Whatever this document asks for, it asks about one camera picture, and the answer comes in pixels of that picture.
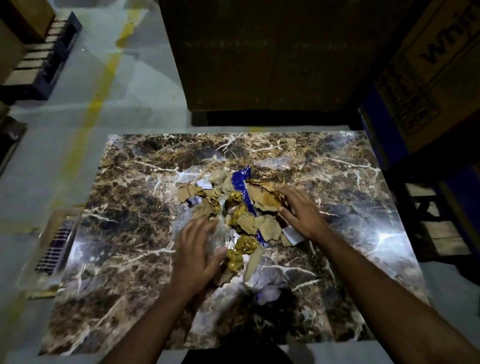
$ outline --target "brown marble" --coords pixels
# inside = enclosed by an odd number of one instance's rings
[[[111,135],[70,254],[41,354],[109,350],[168,282],[178,186],[251,165],[254,178],[305,190],[333,228],[428,302],[419,265],[363,132]],[[268,248],[255,288],[286,286],[259,306],[235,277],[184,312],[168,349],[229,343],[370,339],[328,261],[311,243]]]

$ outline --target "hand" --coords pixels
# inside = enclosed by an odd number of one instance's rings
[[[291,213],[280,207],[279,214],[304,238],[323,245],[335,235],[318,211],[318,206],[305,192],[292,188],[281,188],[278,191],[285,195],[293,211]]]
[[[218,248],[209,263],[205,259],[205,246],[215,231],[217,220],[207,221],[204,216],[190,221],[180,230],[177,251],[173,263],[170,286],[177,294],[191,299],[201,292],[220,270],[220,264],[227,255],[227,248]]]

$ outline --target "blue packaging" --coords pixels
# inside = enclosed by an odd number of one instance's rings
[[[255,217],[257,217],[258,214],[255,211],[255,208],[253,207],[250,196],[248,195],[247,185],[245,184],[245,180],[249,179],[251,175],[252,175],[252,168],[250,166],[246,166],[242,170],[233,172],[232,185],[236,191],[241,192],[243,196],[243,201],[247,205],[248,211],[250,211]],[[257,230],[257,240],[261,245],[264,246],[264,248],[268,246],[268,243],[265,241],[264,237],[261,235],[260,231],[258,230]]]

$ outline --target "black pallet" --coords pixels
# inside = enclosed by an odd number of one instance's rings
[[[45,42],[27,44],[27,55],[0,85],[0,100],[48,100],[82,29],[74,13],[56,17]]]

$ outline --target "left hand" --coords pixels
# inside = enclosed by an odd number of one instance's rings
[[[190,221],[180,230],[170,286],[176,293],[186,295],[188,299],[207,286],[220,270],[220,264],[227,255],[227,248],[223,247],[215,251],[210,262],[205,259],[205,247],[217,222],[202,217]]]

